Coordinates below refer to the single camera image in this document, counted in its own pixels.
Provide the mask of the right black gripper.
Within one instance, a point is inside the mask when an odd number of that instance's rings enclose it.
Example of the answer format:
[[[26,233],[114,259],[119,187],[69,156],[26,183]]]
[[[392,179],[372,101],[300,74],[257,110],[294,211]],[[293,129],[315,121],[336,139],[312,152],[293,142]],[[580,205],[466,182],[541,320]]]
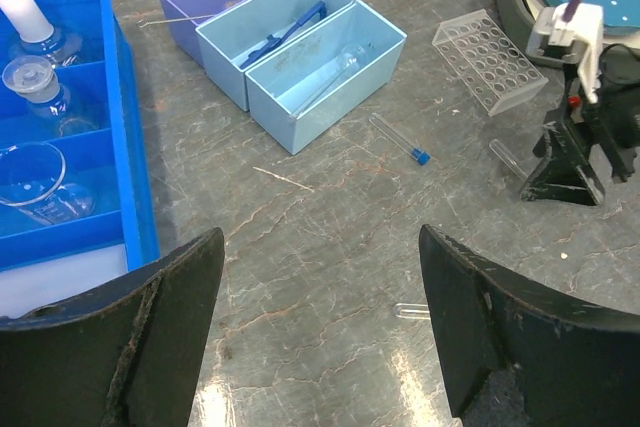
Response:
[[[577,68],[564,67],[564,100],[579,124],[570,119],[544,122],[542,136],[533,149],[540,161],[519,190],[522,201],[601,205],[605,189],[589,160],[594,143],[607,157],[614,181],[626,182],[635,173],[639,52],[625,44],[610,44],[600,54],[598,67],[600,87],[595,103],[587,100]]]

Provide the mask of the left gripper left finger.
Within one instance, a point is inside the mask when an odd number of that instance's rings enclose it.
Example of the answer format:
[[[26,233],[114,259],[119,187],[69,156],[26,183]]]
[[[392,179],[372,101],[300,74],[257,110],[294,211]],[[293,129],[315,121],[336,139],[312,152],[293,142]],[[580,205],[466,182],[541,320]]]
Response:
[[[185,426],[221,283],[215,227],[141,268],[1,320],[4,426]]]

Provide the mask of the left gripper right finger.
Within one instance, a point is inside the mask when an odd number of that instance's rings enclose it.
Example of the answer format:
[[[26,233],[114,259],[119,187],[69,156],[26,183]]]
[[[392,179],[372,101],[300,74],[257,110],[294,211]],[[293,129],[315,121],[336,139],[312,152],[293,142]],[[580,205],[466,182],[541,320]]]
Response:
[[[466,426],[636,426],[639,318],[561,293],[425,225],[423,284]]]

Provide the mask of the glass funnel dish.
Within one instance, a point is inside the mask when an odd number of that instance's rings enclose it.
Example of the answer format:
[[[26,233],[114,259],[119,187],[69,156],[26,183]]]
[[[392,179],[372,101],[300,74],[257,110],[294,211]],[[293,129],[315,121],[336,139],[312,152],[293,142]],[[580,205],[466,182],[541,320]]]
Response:
[[[42,225],[55,225],[93,214],[96,194],[77,181],[58,147],[31,142],[1,151],[1,204]]]

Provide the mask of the small glass beaker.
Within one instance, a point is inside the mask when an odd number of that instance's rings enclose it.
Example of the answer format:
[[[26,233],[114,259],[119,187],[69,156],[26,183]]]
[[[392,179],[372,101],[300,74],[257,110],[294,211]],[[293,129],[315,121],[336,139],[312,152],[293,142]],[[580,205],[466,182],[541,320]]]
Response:
[[[29,111],[55,137],[100,128],[95,110],[59,81],[56,69],[44,57],[28,55],[12,60],[2,72],[2,82],[25,100]]]

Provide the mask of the blue safety glasses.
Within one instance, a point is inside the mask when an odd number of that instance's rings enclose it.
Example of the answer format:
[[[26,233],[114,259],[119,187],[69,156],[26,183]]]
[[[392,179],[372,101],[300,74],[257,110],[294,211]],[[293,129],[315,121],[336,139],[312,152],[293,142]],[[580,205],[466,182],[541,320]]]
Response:
[[[294,33],[304,27],[314,17],[319,20],[324,20],[328,15],[327,7],[324,1],[317,2],[307,12],[305,12],[282,36],[277,37],[269,34],[264,44],[250,52],[246,60],[240,65],[241,69],[246,69],[253,63],[257,62],[270,52],[277,49],[283,43],[285,43]]]

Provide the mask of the clear flask white cap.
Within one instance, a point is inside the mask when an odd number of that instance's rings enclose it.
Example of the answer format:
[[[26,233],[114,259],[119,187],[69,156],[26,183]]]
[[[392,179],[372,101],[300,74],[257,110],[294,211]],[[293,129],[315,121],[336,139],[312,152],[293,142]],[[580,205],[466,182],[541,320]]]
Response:
[[[1,11],[17,32],[9,42],[10,60],[40,56],[54,68],[82,62],[82,36],[67,27],[53,25],[35,0],[1,0]]]

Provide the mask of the red cap wash bottle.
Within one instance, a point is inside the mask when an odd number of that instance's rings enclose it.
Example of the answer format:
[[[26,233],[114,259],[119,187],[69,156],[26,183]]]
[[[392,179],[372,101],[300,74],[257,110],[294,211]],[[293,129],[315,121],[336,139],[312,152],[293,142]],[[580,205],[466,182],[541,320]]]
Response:
[[[123,244],[4,271],[0,280],[1,316],[18,318],[126,273]]]

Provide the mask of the glass stirring pipette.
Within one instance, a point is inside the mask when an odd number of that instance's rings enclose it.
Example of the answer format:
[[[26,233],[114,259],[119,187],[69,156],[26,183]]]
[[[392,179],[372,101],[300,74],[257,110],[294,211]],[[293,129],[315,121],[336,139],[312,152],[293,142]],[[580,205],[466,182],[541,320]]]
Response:
[[[335,84],[348,80],[358,73],[368,63],[368,52],[362,45],[351,44],[345,46],[336,57],[334,72],[308,98],[296,107],[289,115],[291,121],[299,119]]]

